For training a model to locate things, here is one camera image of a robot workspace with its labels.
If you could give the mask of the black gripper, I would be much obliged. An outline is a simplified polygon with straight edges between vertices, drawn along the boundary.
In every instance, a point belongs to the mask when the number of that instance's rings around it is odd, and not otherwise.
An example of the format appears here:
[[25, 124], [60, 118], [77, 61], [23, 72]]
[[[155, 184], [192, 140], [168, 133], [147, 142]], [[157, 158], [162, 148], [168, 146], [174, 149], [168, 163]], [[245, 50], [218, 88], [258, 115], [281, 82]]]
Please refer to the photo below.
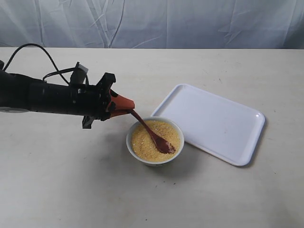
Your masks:
[[88, 78], [76, 82], [75, 74], [70, 80], [70, 98], [68, 113], [82, 115], [82, 128], [90, 129], [94, 120], [106, 120], [130, 114], [135, 103], [113, 91], [111, 86], [116, 82], [115, 75], [104, 73], [96, 85], [88, 84]]

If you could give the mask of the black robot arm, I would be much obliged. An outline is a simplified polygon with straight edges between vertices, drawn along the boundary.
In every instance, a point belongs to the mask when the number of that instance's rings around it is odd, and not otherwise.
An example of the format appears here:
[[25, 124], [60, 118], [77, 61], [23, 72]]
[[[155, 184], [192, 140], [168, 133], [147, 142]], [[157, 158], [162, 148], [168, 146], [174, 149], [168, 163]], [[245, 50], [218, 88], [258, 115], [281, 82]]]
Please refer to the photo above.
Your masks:
[[0, 72], [0, 110], [7, 113], [52, 113], [82, 116], [82, 127], [129, 113], [134, 101], [111, 89], [115, 75], [104, 73], [96, 85], [88, 82], [88, 69], [77, 63], [61, 70], [72, 75], [69, 85], [50, 84], [29, 76]]

